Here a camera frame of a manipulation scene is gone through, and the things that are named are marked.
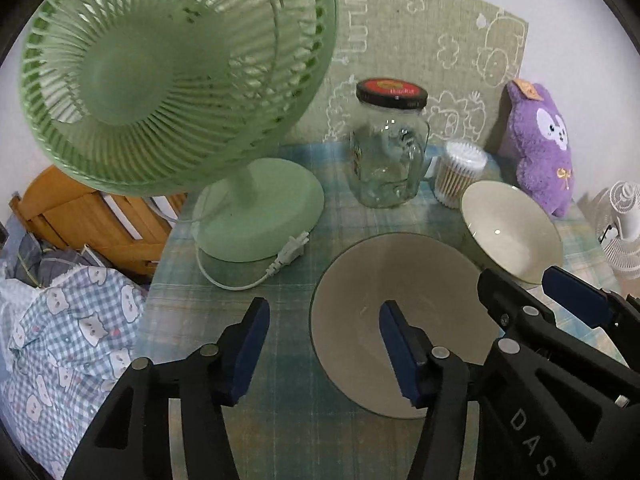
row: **green fan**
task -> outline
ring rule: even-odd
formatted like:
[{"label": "green fan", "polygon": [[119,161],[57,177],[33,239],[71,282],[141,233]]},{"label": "green fan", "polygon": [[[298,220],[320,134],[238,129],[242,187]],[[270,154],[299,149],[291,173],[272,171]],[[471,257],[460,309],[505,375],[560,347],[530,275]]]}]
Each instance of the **green fan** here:
[{"label": "green fan", "polygon": [[267,258],[324,207],[307,170],[263,158],[316,94],[336,0],[46,0],[20,92],[34,136],[69,176],[105,192],[206,187],[198,245]]}]

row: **orange tag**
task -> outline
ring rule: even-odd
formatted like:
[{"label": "orange tag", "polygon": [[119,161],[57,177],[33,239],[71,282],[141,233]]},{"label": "orange tag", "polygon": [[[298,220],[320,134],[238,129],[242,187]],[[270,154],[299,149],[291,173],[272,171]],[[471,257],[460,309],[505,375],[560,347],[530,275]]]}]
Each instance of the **orange tag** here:
[{"label": "orange tag", "polygon": [[518,88],[527,99],[531,99],[532,101],[544,101],[542,96],[536,90],[536,87],[529,81],[524,81],[524,79],[514,79],[513,82],[518,85]]}]

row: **stuffed animal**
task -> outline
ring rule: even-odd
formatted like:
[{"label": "stuffed animal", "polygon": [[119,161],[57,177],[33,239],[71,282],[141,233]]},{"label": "stuffed animal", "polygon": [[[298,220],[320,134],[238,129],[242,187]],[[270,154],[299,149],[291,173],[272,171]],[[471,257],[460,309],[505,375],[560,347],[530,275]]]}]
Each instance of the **stuffed animal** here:
[{"label": "stuffed animal", "polygon": [[517,164],[522,190],[548,215],[562,218],[574,191],[574,167],[564,120],[542,85],[515,79],[507,88],[513,109],[498,154]]}]

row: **yellow bow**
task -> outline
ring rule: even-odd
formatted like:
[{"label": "yellow bow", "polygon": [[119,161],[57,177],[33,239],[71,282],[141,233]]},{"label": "yellow bow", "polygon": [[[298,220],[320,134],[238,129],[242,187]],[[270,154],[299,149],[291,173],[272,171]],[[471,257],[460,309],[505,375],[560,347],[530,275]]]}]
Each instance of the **yellow bow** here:
[{"label": "yellow bow", "polygon": [[565,168],[558,168],[558,178],[564,178],[566,181],[566,188],[569,188],[569,179],[571,178],[571,170]]}]

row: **wooden headboard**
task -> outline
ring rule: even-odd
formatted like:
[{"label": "wooden headboard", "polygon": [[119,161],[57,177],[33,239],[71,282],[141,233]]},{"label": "wooden headboard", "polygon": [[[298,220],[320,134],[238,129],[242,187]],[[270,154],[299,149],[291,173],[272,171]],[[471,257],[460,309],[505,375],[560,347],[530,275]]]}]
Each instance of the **wooden headboard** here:
[{"label": "wooden headboard", "polygon": [[[167,200],[179,214],[186,196],[174,195]],[[113,202],[137,231],[135,236],[116,216]],[[104,195],[54,166],[43,171],[22,198],[14,196],[9,205],[27,231],[57,248],[79,251],[86,244],[117,269],[147,276],[155,272],[171,232],[169,223],[141,198]]]}]

